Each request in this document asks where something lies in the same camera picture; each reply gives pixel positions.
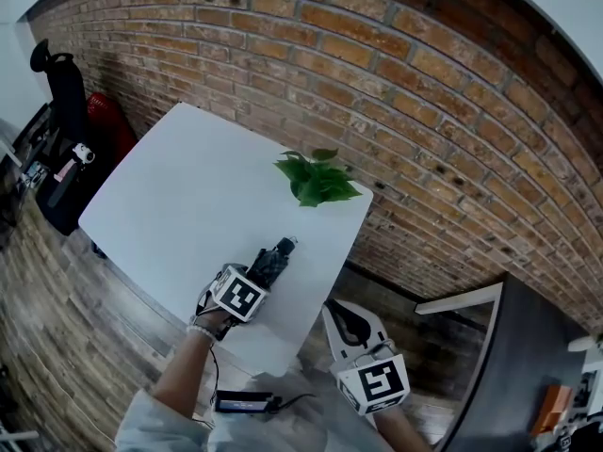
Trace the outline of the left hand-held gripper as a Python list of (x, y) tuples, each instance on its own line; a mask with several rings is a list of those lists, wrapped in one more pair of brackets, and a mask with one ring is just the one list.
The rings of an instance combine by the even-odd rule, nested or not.
[(246, 276), (247, 268), (228, 263), (202, 291), (197, 311), (223, 310), (238, 322), (251, 321), (269, 296), (269, 291)]

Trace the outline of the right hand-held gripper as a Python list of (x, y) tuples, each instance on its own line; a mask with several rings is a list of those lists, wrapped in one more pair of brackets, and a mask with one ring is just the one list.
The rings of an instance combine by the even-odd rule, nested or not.
[(371, 311), (340, 299), (321, 310), (337, 389), (361, 416), (397, 406), (410, 393), (405, 362)]

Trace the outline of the person's left hand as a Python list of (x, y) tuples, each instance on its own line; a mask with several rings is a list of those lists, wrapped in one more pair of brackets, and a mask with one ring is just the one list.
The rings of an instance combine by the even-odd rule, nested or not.
[(219, 306), (210, 306), (197, 311), (189, 320), (188, 331), (197, 331), (214, 342), (221, 341), (232, 325), (232, 316)]

